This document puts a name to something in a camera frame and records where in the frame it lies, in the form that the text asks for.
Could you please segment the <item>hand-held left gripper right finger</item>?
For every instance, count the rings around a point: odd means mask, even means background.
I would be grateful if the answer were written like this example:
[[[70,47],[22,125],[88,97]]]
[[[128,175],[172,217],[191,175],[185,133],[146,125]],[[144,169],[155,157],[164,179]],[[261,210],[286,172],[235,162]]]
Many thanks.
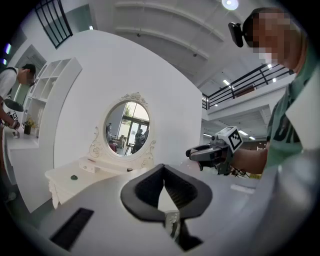
[[[201,216],[213,199],[213,192],[206,183],[170,165],[163,166],[163,180],[168,195],[179,210],[181,220]]]

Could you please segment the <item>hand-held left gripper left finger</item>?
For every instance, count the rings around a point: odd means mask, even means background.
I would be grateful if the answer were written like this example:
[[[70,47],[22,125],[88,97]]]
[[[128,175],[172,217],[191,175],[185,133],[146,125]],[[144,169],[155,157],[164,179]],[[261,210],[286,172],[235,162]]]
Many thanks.
[[[144,174],[127,182],[120,192],[126,210],[144,222],[165,221],[165,213],[158,210],[159,198],[164,187],[164,165],[159,164]]]

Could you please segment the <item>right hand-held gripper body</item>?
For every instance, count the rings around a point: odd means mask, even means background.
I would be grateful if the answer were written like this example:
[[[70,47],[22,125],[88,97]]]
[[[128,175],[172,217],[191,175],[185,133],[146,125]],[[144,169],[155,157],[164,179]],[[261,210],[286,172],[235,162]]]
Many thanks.
[[[227,175],[230,172],[230,163],[234,153],[243,144],[243,139],[239,133],[237,126],[227,126],[211,137],[213,146],[221,149],[222,153],[218,163],[215,163],[219,175]]]

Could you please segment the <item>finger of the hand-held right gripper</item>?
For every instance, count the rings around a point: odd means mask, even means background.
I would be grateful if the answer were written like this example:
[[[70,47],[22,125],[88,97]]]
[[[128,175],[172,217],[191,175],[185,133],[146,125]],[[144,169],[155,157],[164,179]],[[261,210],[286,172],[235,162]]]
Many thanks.
[[[216,153],[213,151],[210,151],[210,152],[191,151],[189,154],[189,159],[192,161],[198,162],[200,171],[203,171],[204,167],[214,168],[216,166],[215,164]]]
[[[205,155],[209,155],[215,151],[216,151],[216,149],[210,144],[198,145],[196,147],[192,147],[192,148],[188,149],[186,151],[186,156],[190,156],[192,154],[205,156]]]

